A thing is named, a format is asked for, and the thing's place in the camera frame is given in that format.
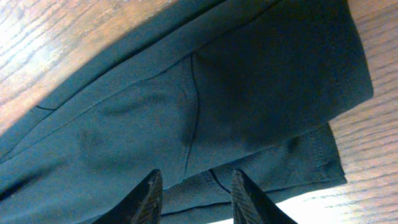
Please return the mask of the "black leggings red waistband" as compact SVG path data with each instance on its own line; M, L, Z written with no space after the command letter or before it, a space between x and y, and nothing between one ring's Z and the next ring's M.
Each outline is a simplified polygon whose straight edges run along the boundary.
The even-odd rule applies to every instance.
M163 223L229 219L240 168L275 202L345 184L329 126L373 96L345 0L180 1L1 137L2 223L92 223L152 170Z

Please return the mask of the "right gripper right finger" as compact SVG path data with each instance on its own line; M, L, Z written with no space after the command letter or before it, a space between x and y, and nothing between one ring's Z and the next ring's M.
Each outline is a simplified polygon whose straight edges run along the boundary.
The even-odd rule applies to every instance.
M241 169L233 171L231 196L234 224L297 224Z

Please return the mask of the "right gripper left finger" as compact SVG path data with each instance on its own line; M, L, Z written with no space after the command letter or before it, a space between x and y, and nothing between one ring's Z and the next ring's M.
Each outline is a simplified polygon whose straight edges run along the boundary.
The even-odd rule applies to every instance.
M121 202L93 224L159 224L162 192L162 173L154 169Z

